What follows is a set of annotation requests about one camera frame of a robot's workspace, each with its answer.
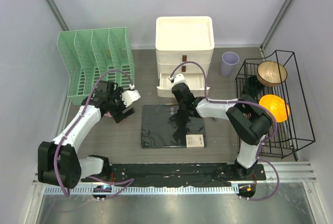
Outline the white drawer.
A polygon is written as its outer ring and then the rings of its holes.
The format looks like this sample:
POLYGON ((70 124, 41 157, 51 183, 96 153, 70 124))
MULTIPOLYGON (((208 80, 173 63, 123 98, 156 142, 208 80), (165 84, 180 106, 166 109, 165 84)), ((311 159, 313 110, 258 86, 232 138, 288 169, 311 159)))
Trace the white drawer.
MULTIPOLYGON (((211 63, 204 63, 204 64, 200 64, 200 66, 204 69, 204 71, 206 73, 208 73, 210 64, 211 63)), ((160 74, 160 73, 171 74, 176 67, 177 67, 177 64, 157 63, 158 74, 160 74)), ((187 63, 187 64, 184 64, 184 65, 180 66, 175 71, 175 73, 181 73, 181 72, 189 73, 189 74, 193 73, 194 74, 194 73, 201 73, 202 71, 197 65, 192 64, 192 63, 187 63)))
MULTIPOLYGON (((204 77, 202 74, 184 74, 185 82, 195 97, 204 97, 204 77)), ((166 73, 160 74, 160 84, 157 86, 157 94, 159 97, 174 98, 171 92, 174 84, 169 80, 166 73)))
POLYGON ((199 64, 210 63, 212 50, 195 51, 161 51, 156 49, 157 62, 161 64, 179 64, 184 61, 194 61, 199 64))

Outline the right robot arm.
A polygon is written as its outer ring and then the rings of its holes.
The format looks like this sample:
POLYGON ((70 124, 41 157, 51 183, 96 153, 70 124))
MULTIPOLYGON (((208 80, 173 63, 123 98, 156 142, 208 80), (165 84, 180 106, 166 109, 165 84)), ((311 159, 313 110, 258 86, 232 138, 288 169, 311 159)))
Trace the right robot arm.
POLYGON ((269 129, 273 117, 249 95, 231 101, 207 100, 195 97, 185 83, 172 87, 179 111, 195 118, 218 118, 228 120, 241 139, 240 150, 234 163, 235 174, 246 180, 254 173, 258 163, 257 152, 269 129))

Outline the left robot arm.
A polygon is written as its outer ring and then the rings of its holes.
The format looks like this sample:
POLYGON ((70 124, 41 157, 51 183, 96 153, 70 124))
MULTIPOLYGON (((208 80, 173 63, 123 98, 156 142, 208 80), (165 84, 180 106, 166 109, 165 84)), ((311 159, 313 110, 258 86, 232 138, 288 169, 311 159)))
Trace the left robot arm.
POLYGON ((125 90, 114 82, 100 81, 86 97, 70 124, 52 141, 43 141, 37 151, 37 177, 41 183, 73 189, 81 179, 110 178, 109 159, 100 155, 78 158, 78 150, 90 130, 109 113, 116 123, 134 114, 132 103, 140 99, 138 90, 125 90))

